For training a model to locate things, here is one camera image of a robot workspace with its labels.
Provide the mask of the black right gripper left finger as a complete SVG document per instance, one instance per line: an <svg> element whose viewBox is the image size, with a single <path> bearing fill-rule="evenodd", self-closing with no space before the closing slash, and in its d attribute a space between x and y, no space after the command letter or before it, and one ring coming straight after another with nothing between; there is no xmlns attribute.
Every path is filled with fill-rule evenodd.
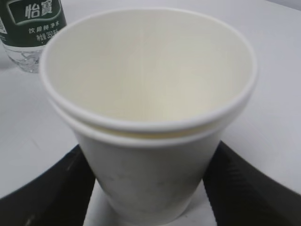
<svg viewBox="0 0 301 226"><path fill-rule="evenodd" d="M81 226L95 176L80 146L0 200L2 226Z"/></svg>

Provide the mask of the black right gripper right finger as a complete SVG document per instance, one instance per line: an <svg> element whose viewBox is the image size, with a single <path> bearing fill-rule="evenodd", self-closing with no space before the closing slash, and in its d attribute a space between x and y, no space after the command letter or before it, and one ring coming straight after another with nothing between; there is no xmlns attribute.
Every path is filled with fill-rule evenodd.
<svg viewBox="0 0 301 226"><path fill-rule="evenodd" d="M219 226L299 226L301 196L220 142L203 177Z"/></svg>

